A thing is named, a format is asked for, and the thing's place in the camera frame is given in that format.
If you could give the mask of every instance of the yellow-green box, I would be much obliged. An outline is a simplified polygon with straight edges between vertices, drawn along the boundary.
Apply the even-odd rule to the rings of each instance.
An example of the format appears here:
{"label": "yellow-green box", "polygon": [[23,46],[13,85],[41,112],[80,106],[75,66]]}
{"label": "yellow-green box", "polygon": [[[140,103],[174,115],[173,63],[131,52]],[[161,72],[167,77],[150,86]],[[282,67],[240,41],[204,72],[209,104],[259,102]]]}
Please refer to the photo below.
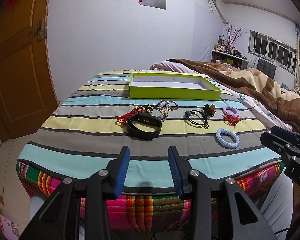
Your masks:
{"label": "yellow-green box", "polygon": [[173,72],[133,73],[130,98],[201,99],[218,101],[221,90],[204,77]]}

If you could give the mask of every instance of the black fitness band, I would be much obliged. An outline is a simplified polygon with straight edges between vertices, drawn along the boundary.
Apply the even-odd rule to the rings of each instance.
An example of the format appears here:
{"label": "black fitness band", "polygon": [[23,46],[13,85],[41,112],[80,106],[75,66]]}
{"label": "black fitness band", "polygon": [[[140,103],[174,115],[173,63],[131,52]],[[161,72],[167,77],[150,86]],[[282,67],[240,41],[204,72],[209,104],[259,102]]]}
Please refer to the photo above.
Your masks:
{"label": "black fitness band", "polygon": [[[138,129],[137,127],[135,127],[135,125],[132,122],[141,122],[144,124],[148,124],[151,126],[155,126],[158,127],[158,129],[154,132],[145,132],[142,131],[140,129]],[[144,140],[153,140],[154,138],[156,138],[160,131],[161,131],[161,121],[158,117],[149,115],[149,114],[145,114],[145,113],[141,113],[141,114],[135,114],[133,116],[129,116],[127,119],[127,130],[130,133],[131,137],[137,137],[140,139],[144,139]]]}
{"label": "black fitness band", "polygon": [[[201,114],[202,115],[202,118],[200,118],[202,121],[203,121],[203,123],[197,123],[197,122],[195,122],[195,121],[193,121],[193,120],[191,120],[190,119],[190,116],[193,116],[196,112],[198,112],[199,114]],[[209,128],[209,125],[208,125],[208,120],[207,120],[207,116],[204,114],[204,113],[202,113],[202,112],[200,112],[200,111],[197,111],[197,110],[187,110],[186,112],[185,112],[185,116],[186,116],[186,119],[190,122],[190,123],[192,123],[192,124],[195,124],[195,125],[199,125],[199,126],[203,126],[205,129],[208,129]]]}

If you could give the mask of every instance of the jewelry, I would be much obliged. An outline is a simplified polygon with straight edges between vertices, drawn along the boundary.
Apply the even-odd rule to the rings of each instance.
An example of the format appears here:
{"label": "jewelry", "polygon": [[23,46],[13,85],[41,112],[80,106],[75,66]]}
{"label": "jewelry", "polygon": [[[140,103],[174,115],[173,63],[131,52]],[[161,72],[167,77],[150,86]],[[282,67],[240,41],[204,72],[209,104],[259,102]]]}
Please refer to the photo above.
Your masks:
{"label": "jewelry", "polygon": [[222,115],[223,120],[228,120],[230,125],[236,126],[236,124],[240,121],[240,116],[233,117],[232,115]]}
{"label": "jewelry", "polygon": [[127,118],[129,116],[132,116],[134,114],[143,113],[143,111],[144,111],[144,107],[143,106],[137,106],[131,112],[126,113],[123,116],[118,117],[116,122],[119,123],[119,124],[126,125],[127,124]]}
{"label": "jewelry", "polygon": [[161,109],[158,106],[154,106],[153,109],[156,109],[160,112],[161,116],[158,116],[158,118],[161,122],[164,122],[165,120],[167,120],[168,112],[169,112],[168,109]]}
{"label": "jewelry", "polygon": [[[195,113],[199,113],[199,114],[202,115],[202,118],[200,118],[200,117],[199,117],[199,118],[200,118],[201,121],[203,121],[203,123],[197,123],[197,122],[195,122],[195,121],[193,121],[193,120],[190,119],[190,116],[194,116]],[[199,125],[199,126],[203,126],[205,129],[208,129],[208,128],[209,128],[207,116],[206,116],[204,113],[202,113],[202,112],[200,112],[200,111],[196,111],[196,110],[187,110],[187,111],[185,112],[185,116],[186,116],[186,119],[187,119],[190,123],[195,124],[195,125]]]}
{"label": "jewelry", "polygon": [[204,105],[204,113],[206,116],[210,115],[210,116],[214,116],[214,114],[216,113],[215,111],[216,106],[215,105]]}
{"label": "jewelry", "polygon": [[168,109],[168,110],[177,110],[179,108],[178,104],[175,101],[172,100],[161,100],[159,103],[157,103],[159,107],[162,109]]}
{"label": "jewelry", "polygon": [[[221,137],[221,133],[229,135],[231,138],[233,138],[235,140],[235,143],[229,143],[226,140],[224,140]],[[236,149],[239,146],[239,144],[240,144],[239,137],[234,132],[232,132],[232,131],[230,131],[228,129],[225,129],[225,128],[219,128],[217,130],[217,132],[216,132],[216,138],[217,138],[218,142],[222,146],[224,146],[226,148],[229,148],[229,149]]]}
{"label": "jewelry", "polygon": [[224,107],[222,108],[222,112],[223,112],[224,115],[230,115],[230,116],[232,116],[232,117],[238,117],[239,114],[240,114],[239,110],[236,109],[236,108],[233,107],[233,106],[224,106]]}
{"label": "jewelry", "polygon": [[151,105],[144,105],[143,107],[145,108],[145,111],[146,111],[147,114],[149,114],[149,115],[152,114],[153,108],[152,108]]}
{"label": "jewelry", "polygon": [[[135,125],[133,124],[134,121],[158,127],[158,129],[154,132],[145,132],[135,127]],[[137,137],[144,140],[153,140],[160,134],[161,126],[162,124],[159,118],[149,114],[141,113],[134,114],[133,116],[128,116],[127,130],[130,133],[131,137]]]}

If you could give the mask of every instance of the metal screw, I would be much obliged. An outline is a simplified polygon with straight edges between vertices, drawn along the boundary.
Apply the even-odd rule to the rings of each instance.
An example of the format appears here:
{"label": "metal screw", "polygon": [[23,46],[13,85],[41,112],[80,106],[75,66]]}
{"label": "metal screw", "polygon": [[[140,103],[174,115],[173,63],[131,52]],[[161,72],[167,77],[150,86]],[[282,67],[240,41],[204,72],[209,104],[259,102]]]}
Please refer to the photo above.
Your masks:
{"label": "metal screw", "polygon": [[106,175],[108,175],[108,171],[107,170],[101,170],[101,171],[98,172],[98,174],[100,176],[106,176]]}
{"label": "metal screw", "polygon": [[63,183],[64,183],[64,184],[70,184],[71,182],[72,182],[72,179],[69,178],[69,177],[63,179]]}
{"label": "metal screw", "polygon": [[198,175],[200,174],[200,171],[197,171],[197,170],[191,170],[191,171],[190,171],[190,174],[191,174],[192,176],[198,176]]}
{"label": "metal screw", "polygon": [[229,177],[229,178],[226,178],[226,182],[232,185],[235,183],[235,180]]}

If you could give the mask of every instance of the black cord bracelet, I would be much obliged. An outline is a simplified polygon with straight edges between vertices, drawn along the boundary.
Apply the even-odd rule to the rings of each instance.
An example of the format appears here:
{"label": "black cord bracelet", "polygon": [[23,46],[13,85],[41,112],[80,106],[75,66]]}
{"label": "black cord bracelet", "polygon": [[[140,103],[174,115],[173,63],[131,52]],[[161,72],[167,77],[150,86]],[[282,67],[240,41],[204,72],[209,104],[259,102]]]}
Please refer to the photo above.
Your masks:
{"label": "black cord bracelet", "polygon": [[[199,113],[202,115],[202,118],[199,117],[201,119],[201,121],[203,121],[203,123],[197,123],[193,120],[190,119],[190,116],[194,116],[195,113]],[[185,112],[185,116],[186,116],[186,119],[192,123],[192,124],[195,124],[195,125],[199,125],[199,126],[203,126],[205,129],[208,129],[209,128],[209,125],[208,125],[208,120],[207,120],[207,116],[200,112],[200,111],[197,111],[197,110],[188,110]]]}

